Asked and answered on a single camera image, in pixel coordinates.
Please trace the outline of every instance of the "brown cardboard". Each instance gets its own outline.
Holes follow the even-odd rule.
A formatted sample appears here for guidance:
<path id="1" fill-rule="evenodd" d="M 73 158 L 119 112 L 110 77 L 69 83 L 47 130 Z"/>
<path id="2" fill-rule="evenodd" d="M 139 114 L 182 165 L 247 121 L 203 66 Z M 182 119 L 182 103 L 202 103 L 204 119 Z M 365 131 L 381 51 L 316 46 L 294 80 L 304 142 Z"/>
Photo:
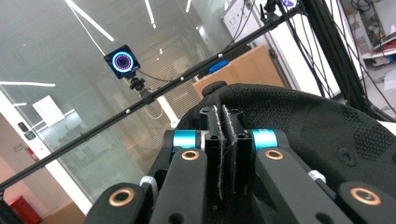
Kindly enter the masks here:
<path id="1" fill-rule="evenodd" d="M 225 81 L 227 84 L 250 83 L 284 87 L 265 46 L 259 46 L 246 52 L 219 71 L 192 85 L 202 99 L 201 92 L 204 87 L 216 81 Z"/>
<path id="2" fill-rule="evenodd" d="M 70 203 L 60 211 L 44 218 L 40 224 L 82 224 L 85 215 L 79 210 L 75 203 Z"/>

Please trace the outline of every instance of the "camera ring light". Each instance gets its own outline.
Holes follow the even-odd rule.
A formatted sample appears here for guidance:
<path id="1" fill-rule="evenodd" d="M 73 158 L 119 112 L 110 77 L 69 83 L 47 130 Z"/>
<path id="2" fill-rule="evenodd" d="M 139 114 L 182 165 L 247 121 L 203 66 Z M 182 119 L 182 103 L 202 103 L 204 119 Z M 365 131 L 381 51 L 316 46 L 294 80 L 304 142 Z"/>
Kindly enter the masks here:
<path id="1" fill-rule="evenodd" d="M 118 59 L 120 58 L 124 58 L 127 60 L 127 65 L 121 65 L 118 64 Z M 134 67 L 134 60 L 132 58 L 132 56 L 129 53 L 126 52 L 118 52 L 113 56 L 112 59 L 113 62 L 113 67 L 114 69 L 116 69 L 117 71 L 121 72 L 121 73 L 126 73 L 126 72 L 130 72 L 132 70 L 132 68 Z"/>

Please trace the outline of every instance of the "teal cylindrical joint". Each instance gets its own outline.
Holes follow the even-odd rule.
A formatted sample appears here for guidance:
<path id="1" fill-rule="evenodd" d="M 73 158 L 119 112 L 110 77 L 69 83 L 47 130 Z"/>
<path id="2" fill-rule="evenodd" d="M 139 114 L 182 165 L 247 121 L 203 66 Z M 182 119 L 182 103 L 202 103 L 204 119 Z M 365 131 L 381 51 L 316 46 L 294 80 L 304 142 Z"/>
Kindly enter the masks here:
<path id="1" fill-rule="evenodd" d="M 174 147 L 195 148 L 196 131 L 195 130 L 175 130 Z"/>
<path id="2" fill-rule="evenodd" d="M 277 147 L 277 139 L 274 130 L 253 129 L 251 131 L 253 132 L 256 151 L 259 151 L 265 147 Z"/>

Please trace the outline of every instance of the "motion capture camera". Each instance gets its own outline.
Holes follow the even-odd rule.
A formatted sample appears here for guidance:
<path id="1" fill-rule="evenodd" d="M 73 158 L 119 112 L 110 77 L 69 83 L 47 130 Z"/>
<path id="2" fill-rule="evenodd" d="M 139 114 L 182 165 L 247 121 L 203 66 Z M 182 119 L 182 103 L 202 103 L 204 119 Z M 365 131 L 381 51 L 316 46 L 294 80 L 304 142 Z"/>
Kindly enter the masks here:
<path id="1" fill-rule="evenodd" d="M 140 68 L 140 63 L 137 61 L 128 45 L 124 45 L 107 54 L 105 56 L 105 61 L 118 79 L 124 77 L 132 79 L 136 75 L 135 70 Z"/>

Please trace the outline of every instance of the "cardboard box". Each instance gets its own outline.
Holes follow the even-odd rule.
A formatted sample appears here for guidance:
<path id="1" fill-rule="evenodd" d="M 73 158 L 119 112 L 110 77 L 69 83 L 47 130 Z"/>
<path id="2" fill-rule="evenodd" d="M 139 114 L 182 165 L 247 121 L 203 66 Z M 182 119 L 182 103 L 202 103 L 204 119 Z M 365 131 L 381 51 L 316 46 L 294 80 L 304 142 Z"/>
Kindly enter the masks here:
<path id="1" fill-rule="evenodd" d="M 265 46 L 259 46 L 246 52 L 219 71 L 200 79 L 192 85 L 202 99 L 204 87 L 216 81 L 225 81 L 229 85 L 245 83 L 285 87 Z"/>

